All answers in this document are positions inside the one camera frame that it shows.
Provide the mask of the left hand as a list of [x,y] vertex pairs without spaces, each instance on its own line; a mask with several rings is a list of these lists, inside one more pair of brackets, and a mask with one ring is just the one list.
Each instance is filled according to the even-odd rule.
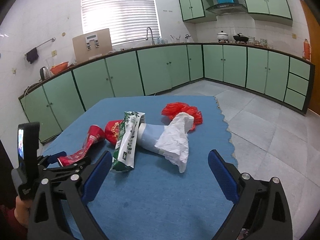
[[16,197],[16,206],[14,209],[14,216],[16,220],[25,228],[29,225],[30,209],[33,204],[32,200],[21,200],[19,196]]

